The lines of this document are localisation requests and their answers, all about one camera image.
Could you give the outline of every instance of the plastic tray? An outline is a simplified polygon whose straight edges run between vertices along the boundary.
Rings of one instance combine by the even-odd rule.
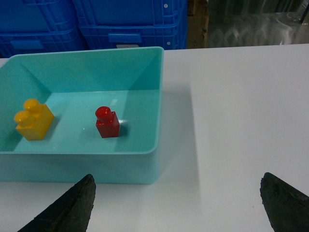
[[[73,0],[80,26],[176,24],[187,0]]]
[[[0,68],[0,181],[150,184],[158,178],[163,49],[129,48],[18,55]],[[42,141],[15,130],[25,100],[55,115]],[[95,111],[106,105],[121,124],[102,139]]]
[[[169,26],[79,26],[90,49],[160,46],[165,50],[184,49],[187,37],[187,9],[177,24]]]
[[[68,31],[75,26],[71,0],[1,0],[0,33]]]
[[[77,27],[57,33],[0,34],[0,53],[6,58],[17,54],[86,49],[88,45]]]

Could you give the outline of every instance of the white table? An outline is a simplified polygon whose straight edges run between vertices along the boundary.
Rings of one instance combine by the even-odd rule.
[[[87,231],[273,232],[264,173],[309,195],[309,44],[166,51],[163,83],[160,178],[97,184]],[[0,231],[72,185],[0,182]]]

